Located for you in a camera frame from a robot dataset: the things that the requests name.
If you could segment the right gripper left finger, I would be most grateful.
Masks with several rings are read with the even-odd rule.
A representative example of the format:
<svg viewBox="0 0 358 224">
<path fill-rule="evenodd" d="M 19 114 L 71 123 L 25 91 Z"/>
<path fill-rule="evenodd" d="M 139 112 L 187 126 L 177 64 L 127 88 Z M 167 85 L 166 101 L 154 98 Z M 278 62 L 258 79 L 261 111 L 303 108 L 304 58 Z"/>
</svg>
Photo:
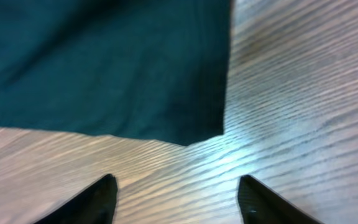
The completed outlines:
<svg viewBox="0 0 358 224">
<path fill-rule="evenodd" d="M 106 174 L 35 224 L 112 224 L 117 193 L 116 178 Z"/>
</svg>

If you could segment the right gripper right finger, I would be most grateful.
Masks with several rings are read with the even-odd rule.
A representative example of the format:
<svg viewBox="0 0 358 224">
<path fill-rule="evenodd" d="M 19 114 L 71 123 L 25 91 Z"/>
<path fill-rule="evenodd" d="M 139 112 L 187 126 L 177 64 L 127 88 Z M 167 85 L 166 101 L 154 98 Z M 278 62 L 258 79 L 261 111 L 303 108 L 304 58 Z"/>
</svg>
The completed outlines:
<svg viewBox="0 0 358 224">
<path fill-rule="evenodd" d="M 245 224 L 321 224 L 251 175 L 241 177 L 237 201 Z"/>
</svg>

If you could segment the dark green t-shirt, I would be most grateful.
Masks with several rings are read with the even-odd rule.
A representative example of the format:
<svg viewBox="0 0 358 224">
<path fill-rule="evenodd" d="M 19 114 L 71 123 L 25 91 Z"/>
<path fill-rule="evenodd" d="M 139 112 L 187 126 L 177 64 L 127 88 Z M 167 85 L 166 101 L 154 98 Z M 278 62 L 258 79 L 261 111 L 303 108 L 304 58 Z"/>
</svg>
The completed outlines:
<svg viewBox="0 0 358 224">
<path fill-rule="evenodd" d="M 230 21 L 226 0 L 0 0 L 0 127 L 219 136 Z"/>
</svg>

